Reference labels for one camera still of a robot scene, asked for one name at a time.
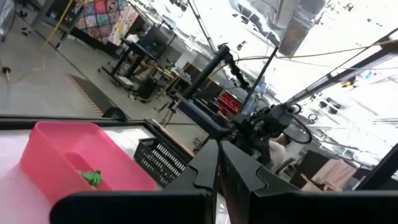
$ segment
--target metal pole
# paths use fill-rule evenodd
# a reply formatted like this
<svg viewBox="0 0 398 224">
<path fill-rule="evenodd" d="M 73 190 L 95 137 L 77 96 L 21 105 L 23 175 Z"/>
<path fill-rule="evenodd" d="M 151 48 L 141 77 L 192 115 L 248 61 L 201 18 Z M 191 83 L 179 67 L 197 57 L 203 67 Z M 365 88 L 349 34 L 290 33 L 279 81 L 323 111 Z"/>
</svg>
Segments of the metal pole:
<svg viewBox="0 0 398 224">
<path fill-rule="evenodd" d="M 358 185 L 356 190 L 378 190 L 397 172 L 398 144 L 396 144 L 372 172 Z"/>
<path fill-rule="evenodd" d="M 229 47 L 227 45 L 222 45 L 217 51 L 216 55 L 211 59 L 211 61 L 206 65 L 206 67 L 199 73 L 192 85 L 188 87 L 185 91 L 183 97 L 185 99 L 192 98 L 194 92 L 199 88 L 199 86 L 211 75 L 212 71 L 217 67 L 217 65 L 224 60 L 224 58 L 229 54 Z"/>
<path fill-rule="evenodd" d="M 276 52 L 278 52 L 278 47 L 276 47 L 274 49 L 274 51 L 272 52 L 271 56 L 269 57 L 269 59 L 267 60 L 266 64 L 263 66 L 259 76 L 257 77 L 257 80 L 254 82 L 252 88 L 250 88 L 249 93 L 246 95 L 245 99 L 243 100 L 243 103 L 239 109 L 238 113 L 241 113 L 242 110 L 244 109 L 244 107 L 247 105 L 248 101 L 250 100 L 251 95 L 254 93 L 254 90 L 256 89 L 256 86 L 259 84 L 259 82 L 261 81 L 261 78 L 264 76 L 264 73 L 267 70 L 267 67 L 269 66 L 269 64 L 271 63 L 271 60 L 275 57 Z"/>
<path fill-rule="evenodd" d="M 388 33 L 386 36 L 384 36 L 383 38 L 376 41 L 376 43 L 394 39 L 391 36 L 393 34 L 395 34 L 396 32 L 398 32 L 398 29 L 394 29 L 392 32 Z M 323 91 L 324 89 L 333 86 L 336 83 L 339 83 L 343 80 L 346 80 L 347 78 L 358 75 L 359 73 L 361 73 L 363 71 L 362 69 L 373 68 L 374 66 L 379 65 L 380 63 L 383 63 L 386 60 L 391 59 L 392 57 L 395 57 L 397 54 L 398 54 L 398 43 L 382 45 L 381 50 L 370 55 L 366 59 L 356 63 L 355 65 L 353 65 L 351 67 L 352 69 L 346 69 L 345 71 L 337 74 L 334 77 L 331 75 L 331 72 L 336 69 L 332 70 L 331 72 L 327 73 L 325 76 L 321 77 L 320 79 L 318 79 L 316 82 L 312 83 L 310 86 L 308 86 L 304 90 L 302 90 L 302 91 L 298 92 L 297 94 L 295 94 L 294 96 L 292 96 L 290 99 L 287 100 L 287 103 L 296 103 L 301 100 L 304 100 L 307 97 L 314 95 L 316 93 L 319 93 L 319 92 Z"/>
<path fill-rule="evenodd" d="M 200 17 L 199 10 L 198 10 L 195 2 L 193 2 L 193 0 L 188 0 L 188 4 L 189 4 L 189 6 L 192 9 L 193 15 L 195 15 L 195 18 L 197 19 L 197 21 L 199 23 L 199 27 L 201 29 L 201 32 L 206 37 L 206 40 L 209 43 L 209 46 L 210 46 L 211 50 L 213 51 L 213 53 L 215 53 L 216 52 L 216 46 L 214 45 L 213 41 L 211 40 L 210 34 L 208 33 L 208 31 L 207 31 L 207 29 L 205 27 L 205 23 L 203 22 L 203 20 Z"/>
</svg>

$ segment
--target white table surface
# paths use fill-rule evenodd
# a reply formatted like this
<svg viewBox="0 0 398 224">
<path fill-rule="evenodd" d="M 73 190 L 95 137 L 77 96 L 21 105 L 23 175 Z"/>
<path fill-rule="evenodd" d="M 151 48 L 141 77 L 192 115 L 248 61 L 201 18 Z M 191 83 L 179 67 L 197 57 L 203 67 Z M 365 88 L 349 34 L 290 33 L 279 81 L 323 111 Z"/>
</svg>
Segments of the white table surface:
<svg viewBox="0 0 398 224">
<path fill-rule="evenodd" d="M 104 128 L 104 131 L 131 157 L 140 138 L 152 137 L 143 127 Z M 49 203 L 18 166 L 29 133 L 30 130 L 0 131 L 0 223 L 49 223 Z M 217 201 L 216 222 L 229 224 L 224 198 L 218 195 Z"/>
</svg>

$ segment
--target black plastic crate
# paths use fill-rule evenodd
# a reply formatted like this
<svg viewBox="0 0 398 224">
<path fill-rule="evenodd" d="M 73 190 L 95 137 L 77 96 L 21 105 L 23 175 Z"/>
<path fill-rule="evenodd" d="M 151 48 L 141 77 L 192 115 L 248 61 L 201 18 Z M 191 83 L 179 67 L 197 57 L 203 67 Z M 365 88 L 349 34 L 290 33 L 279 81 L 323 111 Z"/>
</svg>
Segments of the black plastic crate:
<svg viewBox="0 0 398 224">
<path fill-rule="evenodd" d="M 140 139 L 134 159 L 162 187 L 177 178 L 187 166 L 178 153 L 157 138 Z"/>
</svg>

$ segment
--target pink plastic tray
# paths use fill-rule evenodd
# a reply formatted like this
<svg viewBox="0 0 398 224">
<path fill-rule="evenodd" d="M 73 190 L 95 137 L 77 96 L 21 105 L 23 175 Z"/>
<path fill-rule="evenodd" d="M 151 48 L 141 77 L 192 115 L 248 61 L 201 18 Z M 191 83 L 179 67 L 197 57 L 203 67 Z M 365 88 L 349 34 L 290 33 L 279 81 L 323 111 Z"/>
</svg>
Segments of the pink plastic tray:
<svg viewBox="0 0 398 224">
<path fill-rule="evenodd" d="M 78 170 L 100 170 L 98 190 L 155 189 L 152 178 L 92 123 L 37 123 L 19 164 L 51 204 L 93 190 Z"/>
</svg>

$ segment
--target pink cloth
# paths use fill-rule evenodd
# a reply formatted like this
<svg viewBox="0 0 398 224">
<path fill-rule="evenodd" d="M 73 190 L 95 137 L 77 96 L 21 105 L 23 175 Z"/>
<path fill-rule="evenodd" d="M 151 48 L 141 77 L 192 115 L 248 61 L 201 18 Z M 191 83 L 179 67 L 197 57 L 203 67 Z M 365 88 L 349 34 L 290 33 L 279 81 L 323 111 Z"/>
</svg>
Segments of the pink cloth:
<svg viewBox="0 0 398 224">
<path fill-rule="evenodd" d="M 348 165 L 344 160 L 330 159 L 313 177 L 318 183 L 329 183 L 335 187 L 343 188 L 347 181 L 354 175 L 356 169 Z M 302 190 L 319 191 L 313 184 L 307 183 Z"/>
</svg>

